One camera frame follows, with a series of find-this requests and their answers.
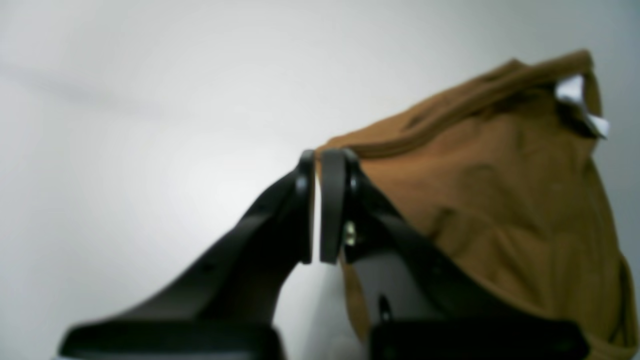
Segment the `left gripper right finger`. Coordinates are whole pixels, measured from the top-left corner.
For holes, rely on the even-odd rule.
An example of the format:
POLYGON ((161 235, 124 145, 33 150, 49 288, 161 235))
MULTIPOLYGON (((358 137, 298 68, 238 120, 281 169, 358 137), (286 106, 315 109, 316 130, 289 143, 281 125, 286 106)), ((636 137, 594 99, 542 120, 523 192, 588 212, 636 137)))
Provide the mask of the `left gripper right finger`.
POLYGON ((584 360, 571 321, 516 309, 409 226, 350 149, 321 153, 320 260, 351 264, 370 360, 584 360))

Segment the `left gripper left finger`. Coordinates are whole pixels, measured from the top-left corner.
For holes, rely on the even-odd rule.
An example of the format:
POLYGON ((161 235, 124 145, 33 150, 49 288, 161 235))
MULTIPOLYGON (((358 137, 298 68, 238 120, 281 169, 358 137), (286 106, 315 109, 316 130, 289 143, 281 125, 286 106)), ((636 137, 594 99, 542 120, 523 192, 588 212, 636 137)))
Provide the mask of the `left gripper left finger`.
POLYGON ((281 289, 313 259, 314 151, 169 285, 114 317, 73 326, 60 360, 284 360, 281 289))

